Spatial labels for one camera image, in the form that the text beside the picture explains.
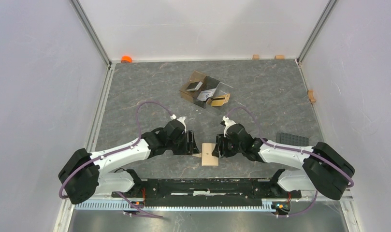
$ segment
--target wall-mounted wooden block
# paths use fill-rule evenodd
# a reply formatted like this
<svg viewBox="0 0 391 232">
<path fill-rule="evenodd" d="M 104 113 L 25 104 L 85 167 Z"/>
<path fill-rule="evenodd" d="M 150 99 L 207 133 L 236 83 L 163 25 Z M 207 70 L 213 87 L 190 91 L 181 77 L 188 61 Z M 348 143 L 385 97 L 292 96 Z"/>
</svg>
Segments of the wall-mounted wooden block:
<svg viewBox="0 0 391 232">
<path fill-rule="evenodd" d="M 308 90 L 308 97 L 312 104 L 316 102 L 316 99 L 313 97 L 313 89 Z"/>
<path fill-rule="evenodd" d="M 276 55 L 275 59 L 285 59 L 285 56 L 284 55 Z"/>
</svg>

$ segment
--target robotic arm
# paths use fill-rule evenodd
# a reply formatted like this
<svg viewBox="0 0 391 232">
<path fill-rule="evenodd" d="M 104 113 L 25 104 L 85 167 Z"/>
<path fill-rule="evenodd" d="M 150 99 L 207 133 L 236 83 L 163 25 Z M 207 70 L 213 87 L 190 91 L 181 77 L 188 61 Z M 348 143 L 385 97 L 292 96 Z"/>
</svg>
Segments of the robotic arm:
<svg viewBox="0 0 391 232">
<path fill-rule="evenodd" d="M 216 157 L 231 157 L 242 153 L 251 161 L 275 162 L 294 167 L 296 171 L 278 170 L 273 180 L 285 191 L 318 190 L 324 196 L 340 200 L 348 187 L 348 178 L 355 173 L 354 168 L 326 143 L 318 142 L 312 146 L 281 145 L 261 138 L 252 138 L 244 126 L 223 117 L 224 133 L 217 135 L 217 146 L 213 152 Z M 311 153 L 326 159 L 322 161 Z"/>
<path fill-rule="evenodd" d="M 77 150 L 58 175 L 62 184 L 82 164 L 97 161 L 81 169 L 64 187 L 70 201 L 79 204 L 93 195 L 109 194 L 113 191 L 127 192 L 134 184 L 138 184 L 140 179 L 132 172 L 112 171 L 131 162 L 161 155 L 166 150 L 172 150 L 174 155 L 199 153 L 193 131 L 187 130 L 184 120 L 185 117 L 173 119 L 164 128 L 144 133 L 137 144 L 135 143 L 138 138 L 104 151 L 87 153 L 84 148 Z"/>
</svg>

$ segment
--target cardboard box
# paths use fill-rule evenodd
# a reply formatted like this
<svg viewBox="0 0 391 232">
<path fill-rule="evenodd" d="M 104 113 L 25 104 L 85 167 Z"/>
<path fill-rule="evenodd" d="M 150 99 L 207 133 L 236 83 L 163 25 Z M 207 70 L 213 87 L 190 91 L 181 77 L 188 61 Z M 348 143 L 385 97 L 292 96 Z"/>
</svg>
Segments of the cardboard box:
<svg viewBox="0 0 391 232">
<path fill-rule="evenodd" d="M 200 89 L 198 89 L 197 91 L 192 91 L 192 92 L 186 91 L 186 89 L 188 88 L 188 86 L 191 83 L 198 82 L 198 81 L 203 83 L 203 85 L 200 87 Z M 188 82 L 180 88 L 180 96 L 183 99 L 185 99 L 191 103 L 194 103 L 195 105 L 200 106 L 204 109 L 206 109 L 207 107 L 222 106 L 223 104 L 228 102 L 228 100 L 230 98 L 229 93 L 224 94 L 224 95 L 220 95 L 219 91 L 215 91 L 213 97 L 208 97 L 208 99 L 206 101 L 201 101 L 201 100 L 197 99 L 199 97 L 199 95 L 201 94 L 201 92 L 203 92 L 203 91 L 218 89 L 219 84 L 220 84 L 219 80 L 212 78 L 210 76 L 207 76 L 204 73 L 194 71 L 192 73 L 191 77 L 189 78 Z"/>
</svg>

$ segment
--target gray stone surface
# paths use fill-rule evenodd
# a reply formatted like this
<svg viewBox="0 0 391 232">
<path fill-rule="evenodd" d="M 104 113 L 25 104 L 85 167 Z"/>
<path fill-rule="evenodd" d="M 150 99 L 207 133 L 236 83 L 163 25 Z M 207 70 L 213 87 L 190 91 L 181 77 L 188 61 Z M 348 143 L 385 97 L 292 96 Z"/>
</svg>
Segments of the gray stone surface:
<svg viewBox="0 0 391 232">
<path fill-rule="evenodd" d="M 180 97 L 180 87 L 194 70 L 232 87 L 230 102 L 220 109 L 222 114 L 211 113 Z M 240 105 L 252 111 L 262 124 L 262 134 L 270 140 L 276 140 L 277 132 L 308 137 L 310 145 L 321 138 L 294 60 L 129 63 L 116 65 L 96 150 L 135 139 L 136 107 L 146 100 L 160 101 L 177 116 L 186 116 L 187 128 L 194 130 L 199 149 L 201 143 L 215 143 L 215 136 L 223 133 L 222 116 Z M 141 108 L 139 118 L 143 132 L 164 127 L 170 120 L 167 112 L 152 104 Z M 258 135 L 247 113 L 235 112 L 231 119 L 242 123 L 252 136 Z M 270 177 L 284 168 L 280 164 L 251 162 L 241 154 L 220 159 L 218 167 L 202 167 L 200 158 L 173 156 L 169 151 L 126 167 L 141 178 Z"/>
</svg>

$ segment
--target gray floor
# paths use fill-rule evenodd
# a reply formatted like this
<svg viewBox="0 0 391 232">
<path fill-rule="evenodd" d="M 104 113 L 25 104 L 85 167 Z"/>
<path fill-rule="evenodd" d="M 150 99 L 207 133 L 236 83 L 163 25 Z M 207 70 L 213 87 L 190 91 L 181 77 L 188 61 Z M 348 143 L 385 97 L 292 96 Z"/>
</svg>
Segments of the gray floor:
<svg viewBox="0 0 391 232">
<path fill-rule="evenodd" d="M 230 102 L 222 107 L 222 115 L 180 98 L 179 89 L 194 70 L 233 87 Z M 117 64 L 96 150 L 136 138 L 136 107 L 146 100 L 158 100 L 177 116 L 186 116 L 187 128 L 194 130 L 198 148 L 201 143 L 215 143 L 215 136 L 223 133 L 222 116 L 240 105 L 254 113 L 268 139 L 275 140 L 280 131 L 308 137 L 311 145 L 320 140 L 319 128 L 294 60 Z M 253 136 L 258 135 L 257 127 L 245 112 L 234 113 L 231 119 L 242 123 Z M 168 114 L 159 106 L 149 104 L 140 110 L 143 132 L 163 127 L 168 121 Z M 126 167 L 134 169 L 141 178 L 270 177 L 279 168 L 284 168 L 280 164 L 250 162 L 241 154 L 220 159 L 218 167 L 202 167 L 199 158 L 173 156 L 168 151 Z"/>
<path fill-rule="evenodd" d="M 179 96 L 180 87 L 194 71 L 203 72 L 233 87 L 222 114 L 210 113 Z M 186 116 L 188 129 L 201 143 L 214 143 L 223 133 L 222 116 L 245 105 L 262 124 L 263 135 L 276 139 L 277 132 L 320 140 L 320 132 L 304 82 L 294 60 L 191 61 L 117 64 L 111 83 L 96 150 L 121 145 L 137 137 L 135 110 L 145 100 L 158 100 L 177 116 Z M 231 116 L 253 135 L 257 127 L 245 112 Z M 156 105 L 140 111 L 144 131 L 163 127 L 168 114 Z M 171 152 L 126 166 L 141 178 L 270 177 L 280 164 L 250 162 L 238 154 L 220 159 L 218 167 L 202 167 L 201 159 L 173 156 Z M 300 211 L 308 202 L 292 204 Z M 165 219 L 129 218 L 116 211 L 75 211 L 70 231 L 347 231 L 339 202 L 317 202 L 307 214 L 275 219 L 269 213 L 159 212 Z"/>
</svg>

